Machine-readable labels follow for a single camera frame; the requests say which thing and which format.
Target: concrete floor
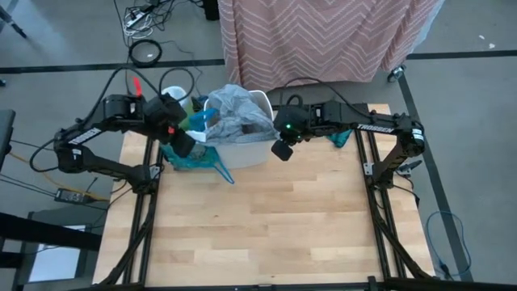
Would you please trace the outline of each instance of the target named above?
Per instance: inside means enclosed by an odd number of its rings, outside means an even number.
[[[121,9],[132,1],[119,0]],[[127,49],[113,3],[105,0],[0,0],[4,7],[15,6],[15,21],[30,36],[19,37],[10,27],[0,32],[0,69],[6,67],[42,65],[88,65],[124,62]],[[467,52],[494,49],[516,49],[517,2],[512,0],[448,0],[437,16],[427,40],[416,53]],[[158,41],[176,40],[181,49],[192,51],[195,59],[222,58],[221,33],[218,22],[204,20],[203,11],[190,3],[178,5],[165,32],[155,32]],[[163,61],[190,60],[172,44],[164,46]],[[514,263],[517,253],[517,233],[513,231],[517,218],[517,197],[513,179],[517,160],[512,150],[517,138],[512,128],[516,108],[515,96],[517,58],[472,58],[457,60],[424,60],[406,62],[406,72],[414,103],[426,126],[427,139],[438,167],[452,211],[464,223],[465,239],[473,258],[475,281],[517,284]],[[200,67],[203,76],[198,82],[200,92],[207,94],[227,82],[221,65]],[[142,72],[158,82],[164,69]],[[37,145],[47,141],[60,127],[72,124],[75,117],[84,116],[97,99],[110,71],[81,71],[68,73],[34,73],[0,75],[9,83],[0,89],[0,108],[17,111],[13,138]],[[385,81],[380,72],[371,83],[338,82],[333,84],[354,102],[388,103],[392,112],[406,112],[399,86]],[[171,82],[189,86],[178,74]],[[124,92],[122,74],[113,82],[110,92]],[[288,89],[296,91],[305,102],[321,102],[333,95],[320,86]],[[278,93],[270,93],[272,103]],[[104,134],[88,146],[97,154],[117,159],[122,142],[119,133]],[[25,157],[33,149],[14,145],[13,151]],[[53,154],[43,152],[37,162],[42,167],[55,164]],[[2,173],[55,191],[40,176],[12,158],[7,158]],[[93,175],[64,175],[52,173],[56,179],[76,188],[86,188]],[[414,172],[415,191],[420,195],[422,221],[436,211],[433,187],[424,166]],[[2,183],[0,212],[26,217],[31,211],[67,208],[68,205]],[[109,196],[111,180],[99,176],[92,188]],[[92,222],[95,211],[81,214],[75,222]],[[443,224],[439,219],[431,226],[433,243],[440,256],[456,272]],[[9,242],[7,251],[18,251],[19,243]],[[26,290],[69,289],[87,284],[91,277],[64,285],[31,285]],[[0,270],[0,289],[11,287],[13,272]]]

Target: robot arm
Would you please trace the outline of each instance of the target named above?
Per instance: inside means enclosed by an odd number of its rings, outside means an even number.
[[[147,102],[144,97],[110,95],[94,109],[90,118],[62,129],[54,138],[58,169],[65,173],[97,172],[117,179],[126,179],[135,193],[154,189],[151,169],[134,167],[96,156],[83,145],[99,134],[128,130],[161,143],[172,145],[175,153],[186,157],[195,141],[178,128],[187,117],[178,101],[170,96],[157,96]]]
[[[393,186],[393,172],[407,159],[424,151],[422,126],[406,114],[385,115],[376,112],[363,113],[351,105],[328,101],[310,105],[287,105],[280,108],[274,120],[280,132],[271,151],[283,161],[292,155],[290,146],[309,141],[313,137],[323,137],[341,133],[348,129],[358,129],[374,133],[397,136],[397,144],[384,161],[372,166],[372,183],[378,187]]]

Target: wooden table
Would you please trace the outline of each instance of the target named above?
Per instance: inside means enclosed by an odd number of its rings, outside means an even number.
[[[369,106],[389,113],[387,105]],[[395,140],[376,134],[381,158]],[[120,161],[141,163],[144,148],[145,137],[127,133]],[[234,185],[215,171],[177,172],[167,166],[145,285],[345,283],[365,282],[371,275],[382,280],[354,135],[342,149],[325,138],[293,149],[289,162],[271,154],[263,165],[231,171]],[[397,176],[394,183],[410,188]],[[389,199],[400,242],[434,274],[413,196],[393,188]],[[129,193],[109,210],[95,283],[124,253],[135,203],[136,195]],[[396,275],[392,248],[386,240],[385,245]],[[135,255],[135,279],[140,254]]]

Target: blue cable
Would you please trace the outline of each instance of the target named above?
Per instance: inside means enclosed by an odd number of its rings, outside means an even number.
[[[469,249],[467,248],[467,245],[465,244],[465,236],[464,236],[464,228],[463,228],[463,222],[461,221],[461,219],[455,215],[454,213],[450,213],[448,211],[436,211],[436,212],[433,212],[428,218],[427,218],[427,221],[426,221],[426,232],[427,232],[427,237],[429,238],[429,244],[431,245],[431,249],[433,250],[433,253],[435,253],[436,255],[436,258],[438,258],[438,261],[439,261],[439,264],[440,266],[442,265],[445,265],[447,266],[443,261],[442,259],[439,257],[438,255],[438,252],[436,251],[435,249],[435,246],[433,245],[433,241],[431,240],[431,232],[429,231],[429,221],[431,220],[432,217],[434,217],[436,214],[448,214],[452,217],[454,217],[455,219],[457,219],[459,222],[460,222],[460,228],[461,228],[461,244],[463,245],[463,248],[465,249],[465,252],[467,253],[467,268],[463,271],[463,272],[459,272],[457,274],[449,274],[450,276],[462,276],[464,275],[466,272],[470,271],[470,266],[472,265],[472,258],[470,257],[470,252],[469,252]],[[443,275],[446,275],[444,272],[441,272],[440,270],[438,270],[436,267],[435,267],[435,270]]]

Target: white cable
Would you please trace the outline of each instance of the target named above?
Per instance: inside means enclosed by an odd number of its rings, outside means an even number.
[[[153,24],[153,18],[151,17],[151,14],[147,14],[144,21],[141,22],[141,25],[139,27],[127,27],[126,23],[130,18],[131,13],[125,15],[124,20],[122,22],[122,30],[124,31],[124,34],[126,36],[129,36],[134,40],[141,40],[153,34],[153,28],[151,27],[151,25]]]

